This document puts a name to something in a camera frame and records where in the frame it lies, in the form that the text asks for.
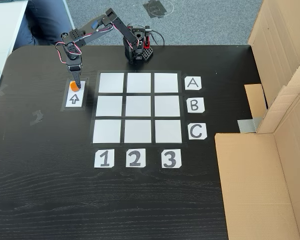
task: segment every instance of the person's leg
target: person's leg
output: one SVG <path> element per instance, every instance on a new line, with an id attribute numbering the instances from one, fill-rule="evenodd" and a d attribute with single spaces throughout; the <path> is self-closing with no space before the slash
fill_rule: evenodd
<path id="1" fill-rule="evenodd" d="M 31 0 L 28 8 L 50 43 L 61 41 L 61 34 L 72 30 L 62 0 Z"/>
<path id="2" fill-rule="evenodd" d="M 23 15 L 18 35 L 16 36 L 13 50 L 25 45 L 37 45 L 37 40 L 29 30 L 28 20 Z"/>

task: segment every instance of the brown cardboard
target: brown cardboard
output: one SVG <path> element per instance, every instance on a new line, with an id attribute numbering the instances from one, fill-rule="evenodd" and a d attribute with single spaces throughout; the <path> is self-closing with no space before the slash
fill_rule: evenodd
<path id="1" fill-rule="evenodd" d="M 300 0 L 264 0 L 249 44 L 270 107 L 256 134 L 215 137 L 229 239 L 300 239 Z"/>
<path id="2" fill-rule="evenodd" d="M 300 99 L 274 133 L 300 231 Z"/>
<path id="3" fill-rule="evenodd" d="M 273 134 L 216 134 L 229 240 L 299 240 Z"/>
<path id="4" fill-rule="evenodd" d="M 244 85 L 246 95 L 248 97 L 252 117 L 263 118 L 266 113 L 266 103 L 262 84 L 247 84 Z"/>
<path id="5" fill-rule="evenodd" d="M 300 66 L 296 70 L 292 79 L 285 87 L 283 86 L 274 102 L 270 106 L 263 119 L 257 133 L 273 133 L 279 125 L 282 117 L 300 94 Z"/>
<path id="6" fill-rule="evenodd" d="M 271 105 L 300 66 L 300 0 L 265 0 L 249 44 Z"/>

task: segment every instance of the white paper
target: white paper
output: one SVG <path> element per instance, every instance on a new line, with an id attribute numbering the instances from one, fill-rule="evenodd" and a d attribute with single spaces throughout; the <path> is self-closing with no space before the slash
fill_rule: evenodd
<path id="1" fill-rule="evenodd" d="M 182 143 L 180 120 L 155 120 L 156 143 Z"/>
<path id="2" fill-rule="evenodd" d="M 121 120 L 95 120 L 93 143 L 120 143 Z"/>
<path id="3" fill-rule="evenodd" d="M 99 96 L 96 106 L 96 116 L 121 116 L 122 96 Z"/>
<path id="4" fill-rule="evenodd" d="M 69 91 L 68 96 L 66 97 L 66 108 L 81 108 L 83 103 L 83 96 L 84 96 L 84 87 L 85 87 L 85 81 L 81 82 L 81 88 L 79 91 L 72 91 L 69 83 Z"/>
<path id="5" fill-rule="evenodd" d="M 208 137 L 205 123 L 190 123 L 188 125 L 189 139 L 203 140 Z"/>
<path id="6" fill-rule="evenodd" d="M 128 93 L 151 93 L 150 73 L 128 73 Z"/>
<path id="7" fill-rule="evenodd" d="M 125 120 L 124 143 L 151 143 L 151 120 Z"/>
<path id="8" fill-rule="evenodd" d="M 114 166 L 114 149 L 98 150 L 95 153 L 95 168 L 112 168 Z"/>
<path id="9" fill-rule="evenodd" d="M 179 96 L 155 96 L 155 116 L 179 117 Z"/>
<path id="10" fill-rule="evenodd" d="M 99 93 L 122 93 L 124 73 L 102 72 Z"/>
<path id="11" fill-rule="evenodd" d="M 155 73 L 154 74 L 154 92 L 158 93 L 177 93 L 178 75 L 177 73 Z"/>
<path id="12" fill-rule="evenodd" d="M 186 100 L 186 105 L 188 109 L 188 113 L 198 113 L 201 114 L 205 111 L 204 107 L 204 99 L 203 97 L 194 97 L 194 98 L 188 98 Z"/>
<path id="13" fill-rule="evenodd" d="M 127 117 L 151 116 L 151 96 L 127 96 L 125 115 Z"/>
<path id="14" fill-rule="evenodd" d="M 166 149 L 161 154 L 163 169 L 177 169 L 182 165 L 180 149 Z"/>
<path id="15" fill-rule="evenodd" d="M 202 88 L 200 76 L 185 77 L 185 90 L 200 90 Z"/>
<path id="16" fill-rule="evenodd" d="M 145 161 L 145 149 L 129 149 L 126 152 L 126 167 L 127 168 L 144 168 Z"/>

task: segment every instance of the person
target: person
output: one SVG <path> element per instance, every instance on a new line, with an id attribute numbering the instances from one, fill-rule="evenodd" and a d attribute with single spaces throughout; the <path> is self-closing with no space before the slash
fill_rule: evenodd
<path id="1" fill-rule="evenodd" d="M 30 0 L 22 18 L 13 50 L 27 45 L 48 45 L 61 41 L 72 30 L 62 0 Z"/>

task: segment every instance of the dark wooden table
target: dark wooden table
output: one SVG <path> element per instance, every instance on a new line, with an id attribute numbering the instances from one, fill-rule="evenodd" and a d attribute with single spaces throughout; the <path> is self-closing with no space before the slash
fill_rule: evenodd
<path id="1" fill-rule="evenodd" d="M 121 46 L 84 47 L 83 111 L 60 111 L 71 76 L 54 47 L 12 53 L 0 82 L 0 239 L 228 239 L 214 135 L 237 133 L 237 120 L 252 118 L 244 89 L 260 83 L 252 50 L 153 49 L 148 64 L 129 65 Z M 142 169 L 125 167 L 124 147 L 115 167 L 94 168 L 91 117 L 101 70 L 201 76 L 206 110 L 185 120 L 206 123 L 208 138 L 188 141 L 178 169 L 161 168 L 155 147 Z M 36 111 L 43 120 L 31 125 Z"/>

